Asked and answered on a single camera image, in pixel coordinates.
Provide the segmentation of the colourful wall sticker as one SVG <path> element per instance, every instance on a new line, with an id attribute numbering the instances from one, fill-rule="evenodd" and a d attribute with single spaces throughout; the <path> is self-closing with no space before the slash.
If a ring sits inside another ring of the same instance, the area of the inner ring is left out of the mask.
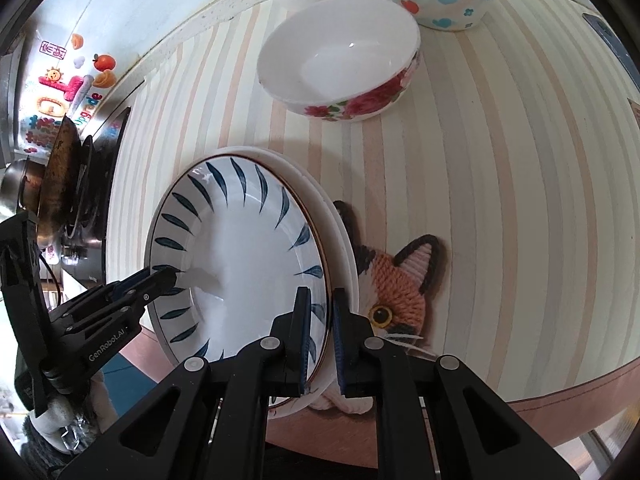
<path id="1" fill-rule="evenodd" d="M 46 158 L 62 120 L 85 128 L 117 81 L 114 55 L 77 32 L 63 42 L 35 36 L 18 86 L 17 154 Z"/>

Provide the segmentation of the striped table mat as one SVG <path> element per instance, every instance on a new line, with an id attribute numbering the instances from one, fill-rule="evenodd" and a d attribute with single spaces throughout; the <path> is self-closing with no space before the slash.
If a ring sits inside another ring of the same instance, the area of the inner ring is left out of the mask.
<path id="1" fill-rule="evenodd" d="M 422 34 L 408 92 L 365 122 L 289 113 L 258 84 L 285 13 L 262 2 L 183 41 L 134 98 L 107 220 L 106 275 L 142 266 L 166 188 L 227 145 L 303 166 L 363 239 L 447 248 L 430 345 L 510 400 L 639 354 L 639 91 L 573 0 L 494 0 L 468 32 Z"/>

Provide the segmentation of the knitted cat shaped mat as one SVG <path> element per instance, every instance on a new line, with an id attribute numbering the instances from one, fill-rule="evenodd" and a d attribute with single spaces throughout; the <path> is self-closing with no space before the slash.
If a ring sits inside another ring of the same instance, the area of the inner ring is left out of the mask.
<path id="1" fill-rule="evenodd" d="M 347 231 L 358 272 L 358 313 L 368 319 L 374 336 L 403 348 L 412 356 L 434 359 L 424 337 L 431 322 L 431 289 L 439 274 L 442 244 L 421 235 L 395 254 L 365 245 L 349 204 L 334 206 Z"/>

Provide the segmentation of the dark frying pan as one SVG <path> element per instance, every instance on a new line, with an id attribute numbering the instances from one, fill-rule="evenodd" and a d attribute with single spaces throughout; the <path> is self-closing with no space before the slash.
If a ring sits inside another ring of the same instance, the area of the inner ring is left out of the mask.
<path id="1" fill-rule="evenodd" d="M 81 161 L 81 142 L 76 125 L 62 119 L 40 188 L 37 244 L 54 244 L 67 221 L 75 200 Z"/>

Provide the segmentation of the small brown card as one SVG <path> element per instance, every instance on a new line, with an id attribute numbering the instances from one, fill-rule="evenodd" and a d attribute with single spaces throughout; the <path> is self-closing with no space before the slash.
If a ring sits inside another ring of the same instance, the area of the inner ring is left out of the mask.
<path id="1" fill-rule="evenodd" d="M 634 114 L 634 119 L 636 120 L 637 126 L 640 128 L 640 104 L 634 102 L 631 99 L 628 99 L 628 103 L 631 108 L 632 114 Z"/>

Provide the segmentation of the blue smartphone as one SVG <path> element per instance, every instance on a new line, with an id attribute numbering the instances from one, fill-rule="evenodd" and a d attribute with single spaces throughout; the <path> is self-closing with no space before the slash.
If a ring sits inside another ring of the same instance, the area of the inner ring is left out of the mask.
<path id="1" fill-rule="evenodd" d="M 612 51 L 614 56 L 618 59 L 618 62 L 622 64 L 624 70 L 631 78 L 632 82 L 638 90 L 640 90 L 640 74 L 636 64 L 629 55 L 627 49 L 623 43 L 615 35 L 615 32 L 610 29 L 610 26 L 599 18 L 597 15 L 584 13 L 582 18 L 590 25 L 590 27 L 597 33 L 602 41 Z"/>

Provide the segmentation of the white plate grey flower print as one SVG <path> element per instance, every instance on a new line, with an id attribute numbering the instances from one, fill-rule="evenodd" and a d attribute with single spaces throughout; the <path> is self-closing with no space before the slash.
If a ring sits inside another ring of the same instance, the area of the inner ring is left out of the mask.
<path id="1" fill-rule="evenodd" d="M 311 216 L 314 228 L 319 235 L 329 267 L 329 278 L 333 288 L 343 287 L 347 292 L 349 309 L 359 310 L 359 283 L 352 243 L 348 237 L 343 220 L 321 185 L 311 177 L 297 162 L 282 154 L 254 148 L 254 146 L 232 146 L 222 148 L 219 155 L 239 155 L 267 167 L 280 177 L 295 196 L 302 201 Z M 373 406 L 373 400 L 346 399 L 338 391 L 335 378 L 334 342 L 330 340 L 323 351 L 319 369 L 311 382 L 311 392 L 301 398 L 293 399 L 274 408 L 270 408 L 268 417 L 282 418 L 295 414 L 303 408 L 324 411 L 337 408 L 349 415 L 364 414 Z"/>

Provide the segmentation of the white bowl red roses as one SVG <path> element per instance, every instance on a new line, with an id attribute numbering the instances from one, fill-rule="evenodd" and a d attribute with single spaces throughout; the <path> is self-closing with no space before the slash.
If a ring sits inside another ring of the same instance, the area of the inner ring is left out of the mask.
<path id="1" fill-rule="evenodd" d="M 293 14 L 265 40 L 262 88 L 290 112 L 360 122 L 406 92 L 421 59 L 414 17 L 388 0 L 323 0 Z"/>

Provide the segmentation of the steel pot with lid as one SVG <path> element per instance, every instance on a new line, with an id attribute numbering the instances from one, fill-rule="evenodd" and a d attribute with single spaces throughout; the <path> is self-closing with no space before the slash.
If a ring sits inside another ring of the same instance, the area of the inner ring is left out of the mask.
<path id="1" fill-rule="evenodd" d="M 11 217 L 22 210 L 36 214 L 46 166 L 29 157 L 14 160 L 1 180 L 1 214 Z"/>

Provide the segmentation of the white plate blue leaf pattern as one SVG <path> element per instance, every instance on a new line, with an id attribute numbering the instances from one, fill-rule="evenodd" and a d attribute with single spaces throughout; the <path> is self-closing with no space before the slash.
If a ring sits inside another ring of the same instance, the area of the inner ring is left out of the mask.
<path id="1" fill-rule="evenodd" d="M 226 153 L 186 170 L 158 206 L 145 263 L 176 274 L 149 305 L 172 364 L 232 358 L 267 336 L 297 289 L 308 288 L 305 382 L 317 379 L 328 336 L 326 255 L 302 200 L 272 169 Z"/>

